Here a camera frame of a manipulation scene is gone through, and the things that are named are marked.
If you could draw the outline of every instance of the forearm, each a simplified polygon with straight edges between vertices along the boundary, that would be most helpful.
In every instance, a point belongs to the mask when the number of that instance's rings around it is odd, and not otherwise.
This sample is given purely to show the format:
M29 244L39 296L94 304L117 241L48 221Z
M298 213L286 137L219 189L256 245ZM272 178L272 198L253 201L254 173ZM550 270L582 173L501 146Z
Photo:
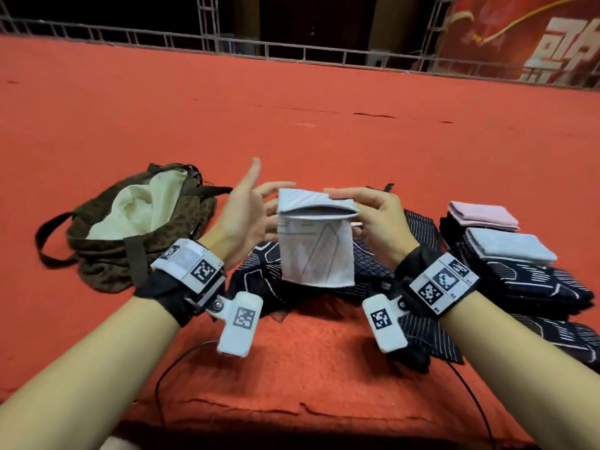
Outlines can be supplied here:
M600 376L595 372L477 292L440 323L544 450L600 448Z
M178 330L158 302L132 298L0 407L0 448L99 448Z

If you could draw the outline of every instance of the cable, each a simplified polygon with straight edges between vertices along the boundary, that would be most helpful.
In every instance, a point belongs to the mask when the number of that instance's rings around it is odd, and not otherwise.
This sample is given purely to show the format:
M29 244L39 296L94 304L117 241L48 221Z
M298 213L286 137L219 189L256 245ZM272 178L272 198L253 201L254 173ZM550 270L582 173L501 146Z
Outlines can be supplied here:
M435 347L429 341L426 341L426 340L424 340L422 338L411 336L411 335L406 335L406 337L407 338L414 338L416 340L419 340L422 343L425 343L425 344L429 345L432 349L435 350ZM465 379L463 379L463 377L460 375L460 373L457 371L457 369L452 365L452 363L450 363L447 360L446 360L446 363L448 364L449 367L452 368L452 370L454 371L454 374L456 374L458 376L458 378L460 379L460 381L462 382L462 384L464 385L464 387L467 389L467 392L469 392L469 395L471 395L471 398L473 398L473 401L475 401L475 405L479 409L479 413L481 414L481 417L484 419L485 429L487 430L488 437L490 438L491 448L492 448L492 450L496 450L496 439L494 439L494 435L491 433L490 423L487 421L487 417L485 416L485 412L484 412L483 408L481 407L481 404L479 403L479 401L477 401L477 397L475 396L475 393L473 393L473 391L470 389L470 387L467 384L467 382L465 381Z
M169 368L167 368L161 374L160 378L158 379L158 382L156 383L156 386L154 387L154 401L156 401L156 408L158 409L158 416L160 417L160 426L162 428L164 428L164 415L163 415L163 409L162 409L162 407L160 405L160 398L158 396L158 389L160 388L160 383L163 381L164 377L167 374L169 374L169 371L172 370L177 363L181 362L185 357L187 357L188 355L190 355L193 351L195 351L198 348L201 348L202 346L204 346L206 344L218 343L218 342L219 342L218 340L204 341L204 342L201 342L200 344L197 344L194 347L189 348L183 354L181 354L180 356L178 356L176 358L176 360L169 365Z

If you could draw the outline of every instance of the red carpet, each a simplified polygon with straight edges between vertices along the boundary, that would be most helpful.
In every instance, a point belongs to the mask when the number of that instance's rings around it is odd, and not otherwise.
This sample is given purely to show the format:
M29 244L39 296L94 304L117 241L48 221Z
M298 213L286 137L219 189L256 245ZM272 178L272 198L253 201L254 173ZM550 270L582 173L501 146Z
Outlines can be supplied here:
M150 162L193 163L217 185L236 184L253 155L264 180L307 189L394 182L406 208L436 220L449 200L503 204L600 293L598 93L43 39L0 37L0 56L0 399L131 295L42 267L37 227ZM68 253L64 236L47 251ZM597 309L576 320L600 330ZM128 417L157 423L158 375L220 330L193 321ZM373 344L360 308L305 303L282 324L263 319L245 359L205 348L178 366L163 383L167 421L487 438L447 366L416 374ZM494 435L529 441L459 370Z

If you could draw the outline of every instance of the pink towel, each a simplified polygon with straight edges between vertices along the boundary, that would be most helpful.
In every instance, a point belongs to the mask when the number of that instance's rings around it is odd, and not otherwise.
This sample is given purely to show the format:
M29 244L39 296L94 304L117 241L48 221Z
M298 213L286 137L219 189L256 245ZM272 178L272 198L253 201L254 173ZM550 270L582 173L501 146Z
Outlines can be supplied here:
M489 223L506 228L518 229L519 222L506 208L499 205L480 205L451 201L448 211L452 213L461 226Z

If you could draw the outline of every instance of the metal screw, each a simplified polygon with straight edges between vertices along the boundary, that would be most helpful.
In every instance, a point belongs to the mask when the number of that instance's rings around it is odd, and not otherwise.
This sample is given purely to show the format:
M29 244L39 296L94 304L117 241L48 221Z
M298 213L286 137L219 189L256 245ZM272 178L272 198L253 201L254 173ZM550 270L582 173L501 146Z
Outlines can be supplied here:
M225 303L220 298L215 298L214 302L212 302L211 308L215 313L219 313L223 310L223 306Z

